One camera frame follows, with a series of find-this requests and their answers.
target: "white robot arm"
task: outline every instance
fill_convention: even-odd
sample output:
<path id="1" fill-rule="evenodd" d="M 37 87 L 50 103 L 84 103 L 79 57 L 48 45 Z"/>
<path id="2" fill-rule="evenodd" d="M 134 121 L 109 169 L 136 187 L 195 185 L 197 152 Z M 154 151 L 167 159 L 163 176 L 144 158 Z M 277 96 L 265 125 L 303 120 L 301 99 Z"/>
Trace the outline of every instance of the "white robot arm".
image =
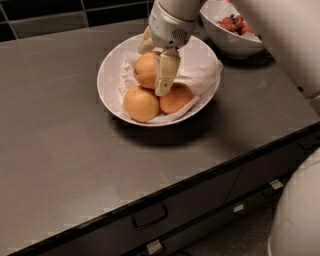
<path id="1" fill-rule="evenodd" d="M 166 94 L 179 66 L 177 49 L 187 44 L 206 0 L 155 0 L 149 29 L 163 59 L 175 63 L 173 72 L 163 71 L 156 94 Z M 287 72 L 303 96 L 320 114 L 319 0 L 231 0 L 261 37 L 264 46 Z"/>

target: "cabinet drawer front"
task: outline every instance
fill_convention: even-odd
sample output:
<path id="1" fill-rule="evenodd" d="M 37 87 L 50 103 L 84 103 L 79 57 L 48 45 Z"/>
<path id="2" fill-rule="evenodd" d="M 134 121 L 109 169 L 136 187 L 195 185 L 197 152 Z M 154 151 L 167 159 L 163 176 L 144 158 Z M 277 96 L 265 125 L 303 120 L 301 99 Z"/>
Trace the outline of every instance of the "cabinet drawer front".
<path id="1" fill-rule="evenodd" d="M 163 204 L 168 212 L 166 218 L 146 229 L 137 230 L 137 235 L 143 236 L 150 241 L 202 214 L 222 206 L 236 177 L 239 175 L 240 169 L 241 167 L 235 168 L 163 200 L 161 204 Z M 156 204 L 150 208 L 158 207 L 160 209 L 159 205 Z M 148 216 L 145 214 L 146 210 L 141 210 L 134 215 L 144 215 L 147 218 Z M 157 220 L 161 215 L 163 216 L 163 212 L 163 209 L 160 209 L 157 214 L 154 213 L 153 219 Z"/>
<path id="2" fill-rule="evenodd" d="M 294 171 L 305 158 L 304 150 L 296 143 L 291 143 L 244 164 L 226 202 Z"/>

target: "white paper towel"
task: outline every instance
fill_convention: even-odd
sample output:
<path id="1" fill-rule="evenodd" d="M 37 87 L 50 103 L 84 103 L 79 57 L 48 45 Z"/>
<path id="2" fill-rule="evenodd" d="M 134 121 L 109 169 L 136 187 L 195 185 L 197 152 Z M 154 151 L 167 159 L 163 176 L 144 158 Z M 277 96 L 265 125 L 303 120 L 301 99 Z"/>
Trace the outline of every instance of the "white paper towel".
<path id="1" fill-rule="evenodd" d="M 126 53 L 123 68 L 121 72 L 120 83 L 117 87 L 118 96 L 121 105 L 126 91 L 138 84 L 134 77 L 134 64 L 141 57 L 138 53 Z M 175 79 L 175 82 L 181 82 L 190 87 L 195 97 L 178 112 L 165 115 L 159 114 L 157 117 L 149 120 L 147 123 L 150 124 L 167 124 L 186 114 L 201 98 L 201 95 L 211 86 L 218 86 L 217 80 L 221 76 L 223 65 L 221 61 L 214 60 L 208 65 L 203 66 L 190 66 L 180 67 Z"/>

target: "bowl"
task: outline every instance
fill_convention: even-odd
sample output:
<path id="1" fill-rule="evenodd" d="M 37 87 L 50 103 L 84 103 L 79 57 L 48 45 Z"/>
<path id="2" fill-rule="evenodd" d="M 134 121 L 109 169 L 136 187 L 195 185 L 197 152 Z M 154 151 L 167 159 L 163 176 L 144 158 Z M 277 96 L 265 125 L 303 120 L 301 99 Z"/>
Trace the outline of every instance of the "bowl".
<path id="1" fill-rule="evenodd" d="M 123 71 L 123 62 L 126 53 L 137 53 L 143 34 L 134 36 L 115 47 L 103 60 L 97 77 L 97 89 L 99 97 L 105 107 L 118 118 L 127 123 L 144 127 L 161 127 L 179 123 L 198 113 L 213 98 L 218 85 L 220 84 L 220 75 L 206 91 L 200 95 L 200 99 L 195 105 L 189 109 L 184 115 L 178 119 L 163 123 L 140 123 L 131 119 L 125 112 L 121 104 L 118 92 L 118 84 L 120 83 L 120 73 Z M 180 68 L 192 67 L 195 65 L 207 65 L 212 61 L 219 61 L 212 49 L 200 39 L 192 36 L 187 45 L 180 48 L 181 56 Z"/>
<path id="2" fill-rule="evenodd" d="M 200 10 L 200 17 L 211 41 L 222 54 L 235 58 L 246 59 L 262 52 L 265 47 L 254 33 L 236 35 L 220 26 L 222 19 L 239 12 L 229 2 L 208 0 Z"/>

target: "countertop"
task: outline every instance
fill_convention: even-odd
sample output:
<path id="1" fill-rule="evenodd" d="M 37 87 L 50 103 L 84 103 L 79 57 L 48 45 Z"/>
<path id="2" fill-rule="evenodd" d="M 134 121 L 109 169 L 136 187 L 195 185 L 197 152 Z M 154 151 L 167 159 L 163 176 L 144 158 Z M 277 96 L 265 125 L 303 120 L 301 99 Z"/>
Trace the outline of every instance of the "countertop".
<path id="1" fill-rule="evenodd" d="M 99 100 L 98 68 L 145 24 L 0 44 L 0 255 L 319 122 L 283 70 L 262 56 L 224 59 L 214 99 L 180 124 L 124 123 Z"/>

